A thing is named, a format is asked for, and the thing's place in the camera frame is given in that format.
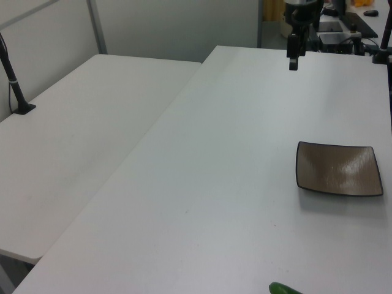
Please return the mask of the robot gripper body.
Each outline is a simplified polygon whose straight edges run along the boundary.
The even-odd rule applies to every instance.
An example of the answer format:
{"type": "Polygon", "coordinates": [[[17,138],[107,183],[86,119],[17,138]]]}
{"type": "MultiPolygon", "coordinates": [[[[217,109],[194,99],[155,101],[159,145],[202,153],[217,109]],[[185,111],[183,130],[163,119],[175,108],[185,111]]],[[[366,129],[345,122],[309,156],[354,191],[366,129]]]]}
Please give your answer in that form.
{"type": "Polygon", "coordinates": [[[300,35],[310,25],[319,25],[322,2],[317,0],[286,0],[285,22],[292,27],[292,34],[300,35]]]}

